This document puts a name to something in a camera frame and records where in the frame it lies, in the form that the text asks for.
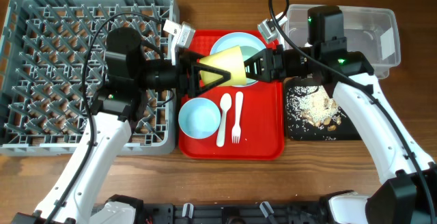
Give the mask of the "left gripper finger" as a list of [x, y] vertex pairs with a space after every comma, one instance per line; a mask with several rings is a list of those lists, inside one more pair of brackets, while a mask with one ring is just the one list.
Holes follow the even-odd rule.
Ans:
[[194, 64], [198, 63], [200, 59], [204, 58], [205, 55], [197, 53], [195, 51], [186, 50], [186, 63]]
[[230, 72], [201, 63], [191, 66], [191, 94], [203, 94], [230, 80]]

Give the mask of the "yellow plastic cup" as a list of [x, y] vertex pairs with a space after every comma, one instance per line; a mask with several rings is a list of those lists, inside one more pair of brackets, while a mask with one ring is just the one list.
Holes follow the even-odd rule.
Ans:
[[219, 87], [246, 85], [246, 72], [244, 59], [239, 46], [234, 46], [224, 51], [201, 58], [199, 63], [226, 70], [231, 74], [230, 80], [220, 84]]

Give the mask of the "green bowl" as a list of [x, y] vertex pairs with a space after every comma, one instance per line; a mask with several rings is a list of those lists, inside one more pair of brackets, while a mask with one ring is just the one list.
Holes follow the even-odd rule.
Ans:
[[[241, 51], [242, 51], [242, 56], [243, 56], [243, 61], [246, 62], [248, 58], [254, 56], [255, 54], [257, 54], [258, 52], [266, 49], [266, 47], [259, 47], [259, 46], [241, 46], [240, 47]], [[250, 78], [246, 78], [246, 84], [245, 86], [250, 86], [253, 85], [254, 83], [256, 83], [257, 81], [254, 79], [250, 79]]]

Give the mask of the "light blue plate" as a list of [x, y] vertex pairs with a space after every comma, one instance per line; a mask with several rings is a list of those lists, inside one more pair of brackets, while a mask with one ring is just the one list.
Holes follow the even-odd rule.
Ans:
[[232, 48], [235, 46], [259, 46], [261, 48], [266, 47], [266, 45], [259, 38], [255, 37], [252, 34], [244, 32], [233, 32], [219, 38], [214, 43], [210, 54], [213, 55], [215, 53], [227, 50], [228, 48]]

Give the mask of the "white plastic fork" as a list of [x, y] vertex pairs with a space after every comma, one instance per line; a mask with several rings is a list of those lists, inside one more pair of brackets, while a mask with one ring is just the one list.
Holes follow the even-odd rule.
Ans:
[[236, 103], [235, 103], [235, 122], [231, 131], [232, 143], [239, 143], [241, 136], [240, 118], [242, 112], [244, 94], [242, 92], [236, 93]]

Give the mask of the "white plastic spoon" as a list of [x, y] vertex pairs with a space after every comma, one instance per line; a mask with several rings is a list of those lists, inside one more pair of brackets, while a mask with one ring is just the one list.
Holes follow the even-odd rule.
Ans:
[[231, 95], [228, 93], [223, 94], [220, 101], [220, 108], [222, 111], [221, 114], [221, 123], [218, 128], [216, 145], [218, 147], [223, 147], [225, 144], [225, 131], [226, 131], [226, 121], [227, 121], [227, 112], [230, 110], [232, 105]]

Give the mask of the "light blue saucer bowl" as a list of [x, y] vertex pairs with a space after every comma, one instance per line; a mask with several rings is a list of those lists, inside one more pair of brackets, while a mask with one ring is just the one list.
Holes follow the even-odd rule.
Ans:
[[206, 139], [212, 136], [220, 123], [219, 108], [207, 98], [188, 100], [182, 105], [178, 115], [181, 131], [192, 139]]

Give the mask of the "rice and food scraps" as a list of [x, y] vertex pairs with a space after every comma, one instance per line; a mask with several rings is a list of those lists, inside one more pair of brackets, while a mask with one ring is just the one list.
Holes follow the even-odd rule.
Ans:
[[338, 104], [322, 86], [293, 86], [286, 91], [287, 135], [295, 140], [311, 140], [341, 125]]

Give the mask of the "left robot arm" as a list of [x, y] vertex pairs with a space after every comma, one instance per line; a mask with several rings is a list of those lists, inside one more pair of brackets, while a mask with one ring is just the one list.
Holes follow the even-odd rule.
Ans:
[[182, 63], [163, 57], [148, 60], [144, 49], [155, 47], [132, 28], [109, 32], [104, 60], [108, 83], [86, 106], [89, 121], [80, 143], [48, 195], [32, 214], [16, 213], [13, 223], [144, 223], [142, 200], [114, 195], [97, 213], [92, 212], [98, 192], [115, 157], [132, 136], [139, 118], [141, 92], [176, 89], [191, 98], [234, 77], [225, 67], [201, 62], [202, 56], [186, 50]]

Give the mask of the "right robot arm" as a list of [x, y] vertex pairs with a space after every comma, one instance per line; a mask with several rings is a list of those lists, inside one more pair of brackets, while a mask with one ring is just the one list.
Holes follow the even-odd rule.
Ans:
[[387, 102], [364, 54], [347, 50], [343, 13], [323, 5], [308, 11], [309, 45], [265, 49], [245, 62], [250, 79], [270, 82], [312, 76], [349, 117], [376, 166], [380, 188], [325, 199], [329, 223], [435, 223], [436, 164], [410, 136]]

